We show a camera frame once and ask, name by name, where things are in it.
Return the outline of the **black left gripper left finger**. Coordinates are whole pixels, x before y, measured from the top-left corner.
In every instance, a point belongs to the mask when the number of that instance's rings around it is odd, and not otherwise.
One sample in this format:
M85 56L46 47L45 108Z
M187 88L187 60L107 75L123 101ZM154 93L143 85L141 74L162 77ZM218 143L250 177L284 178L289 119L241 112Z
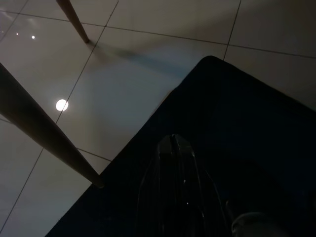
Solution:
M177 236L172 138L165 136L152 152L137 202L138 237Z

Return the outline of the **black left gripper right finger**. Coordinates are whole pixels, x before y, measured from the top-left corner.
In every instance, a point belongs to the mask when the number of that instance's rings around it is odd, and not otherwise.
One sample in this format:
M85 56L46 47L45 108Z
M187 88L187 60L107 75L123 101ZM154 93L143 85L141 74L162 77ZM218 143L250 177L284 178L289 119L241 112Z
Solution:
M175 162L175 210L177 237L223 237L225 222L213 182L200 170L190 143L173 136Z

